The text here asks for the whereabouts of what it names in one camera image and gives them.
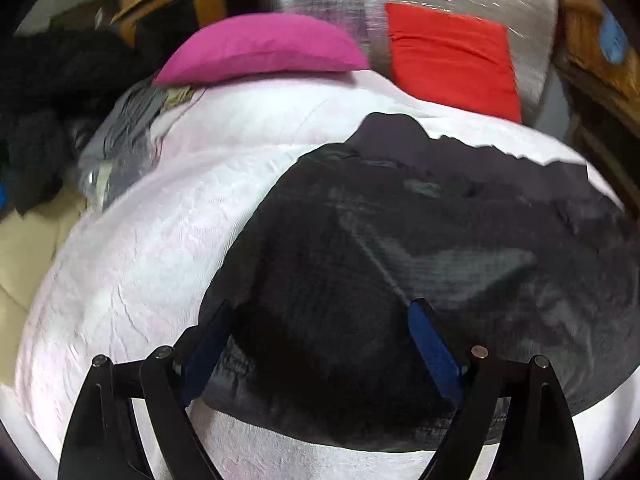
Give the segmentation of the wicker basket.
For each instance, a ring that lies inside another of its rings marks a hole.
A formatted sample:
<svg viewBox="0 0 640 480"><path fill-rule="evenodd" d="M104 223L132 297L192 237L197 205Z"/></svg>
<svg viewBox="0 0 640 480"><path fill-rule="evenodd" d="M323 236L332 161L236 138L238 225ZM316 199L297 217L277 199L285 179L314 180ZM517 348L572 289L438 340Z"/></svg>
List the wicker basket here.
<svg viewBox="0 0 640 480"><path fill-rule="evenodd" d="M629 48L619 63L605 58L600 29L605 8L601 0L561 0L566 31L566 58L585 76L593 96L629 129L639 131L639 55Z"/></svg>

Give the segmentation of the dark clothes pile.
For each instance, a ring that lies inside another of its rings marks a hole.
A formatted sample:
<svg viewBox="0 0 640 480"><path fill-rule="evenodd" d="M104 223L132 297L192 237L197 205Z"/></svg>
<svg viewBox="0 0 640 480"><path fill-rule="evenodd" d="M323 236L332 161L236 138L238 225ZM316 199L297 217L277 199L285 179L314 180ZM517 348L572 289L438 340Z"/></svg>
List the dark clothes pile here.
<svg viewBox="0 0 640 480"><path fill-rule="evenodd" d="M149 76L107 30L55 29L1 44L1 189L26 214L52 200L118 98Z"/></svg>

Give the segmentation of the red pillow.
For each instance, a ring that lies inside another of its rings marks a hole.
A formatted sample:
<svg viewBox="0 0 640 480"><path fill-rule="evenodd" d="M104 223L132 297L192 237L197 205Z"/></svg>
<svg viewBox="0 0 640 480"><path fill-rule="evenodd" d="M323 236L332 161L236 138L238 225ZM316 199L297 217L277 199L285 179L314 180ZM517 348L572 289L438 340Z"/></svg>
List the red pillow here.
<svg viewBox="0 0 640 480"><path fill-rule="evenodd" d="M416 99L519 124L521 101L506 26L386 3L390 74Z"/></svg>

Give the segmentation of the grey folded clothes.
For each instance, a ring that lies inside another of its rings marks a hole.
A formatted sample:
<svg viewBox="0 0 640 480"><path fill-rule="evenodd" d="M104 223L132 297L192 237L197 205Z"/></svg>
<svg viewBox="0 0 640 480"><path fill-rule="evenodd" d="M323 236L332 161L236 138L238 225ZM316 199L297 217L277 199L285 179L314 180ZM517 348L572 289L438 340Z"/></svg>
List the grey folded clothes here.
<svg viewBox="0 0 640 480"><path fill-rule="evenodd" d="M156 88L150 78L130 87L115 103L80 152L70 173L91 207L104 210L142 177L160 157L152 125L161 114L191 101L191 87Z"/></svg>

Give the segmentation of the pink pillow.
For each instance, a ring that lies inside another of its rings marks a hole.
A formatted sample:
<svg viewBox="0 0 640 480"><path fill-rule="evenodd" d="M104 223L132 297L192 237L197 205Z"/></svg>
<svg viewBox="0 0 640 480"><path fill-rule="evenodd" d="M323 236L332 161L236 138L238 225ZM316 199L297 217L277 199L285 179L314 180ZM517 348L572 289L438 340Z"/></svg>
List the pink pillow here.
<svg viewBox="0 0 640 480"><path fill-rule="evenodd" d="M368 67L344 29L308 15L256 13L200 29L171 55L154 84L210 86L253 75L348 73Z"/></svg>

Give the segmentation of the black quilted puffer jacket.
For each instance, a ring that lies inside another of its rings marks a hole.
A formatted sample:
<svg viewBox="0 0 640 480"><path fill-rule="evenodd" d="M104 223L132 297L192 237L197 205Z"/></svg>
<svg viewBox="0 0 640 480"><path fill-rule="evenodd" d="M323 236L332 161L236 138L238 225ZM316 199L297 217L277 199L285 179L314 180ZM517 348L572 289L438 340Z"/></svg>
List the black quilted puffer jacket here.
<svg viewBox="0 0 640 480"><path fill-rule="evenodd" d="M203 393L214 410L308 442L431 450L452 405L408 327L503 359L548 356L573 413L639 364L639 231L579 164L431 139L374 113L299 157L203 298L232 335Z"/></svg>

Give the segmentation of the white textured bedspread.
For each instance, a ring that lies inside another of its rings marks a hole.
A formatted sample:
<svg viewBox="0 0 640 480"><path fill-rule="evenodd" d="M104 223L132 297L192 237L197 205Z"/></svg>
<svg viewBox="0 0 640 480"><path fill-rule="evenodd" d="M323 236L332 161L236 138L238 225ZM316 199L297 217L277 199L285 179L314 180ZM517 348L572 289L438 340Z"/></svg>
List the white textured bedspread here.
<svg viewBox="0 0 640 480"><path fill-rule="evenodd" d="M39 477L58 474L92 358L141 359L174 341L198 317L224 253L278 177L300 155L346 140L372 112L407 114L431 138L491 145L538 164L580 162L552 136L417 100L370 70L198 90L157 118L156 168L81 217L32 303L1 419Z"/></svg>

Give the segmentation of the wooden shelf unit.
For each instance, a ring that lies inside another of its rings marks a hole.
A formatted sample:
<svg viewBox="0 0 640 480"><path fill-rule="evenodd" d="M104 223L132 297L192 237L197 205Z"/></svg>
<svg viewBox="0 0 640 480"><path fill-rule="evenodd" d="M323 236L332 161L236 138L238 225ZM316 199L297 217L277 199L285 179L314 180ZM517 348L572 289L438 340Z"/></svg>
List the wooden shelf unit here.
<svg viewBox="0 0 640 480"><path fill-rule="evenodd" d="M626 209L639 215L639 139L607 112L574 113L565 142L602 174Z"/></svg>

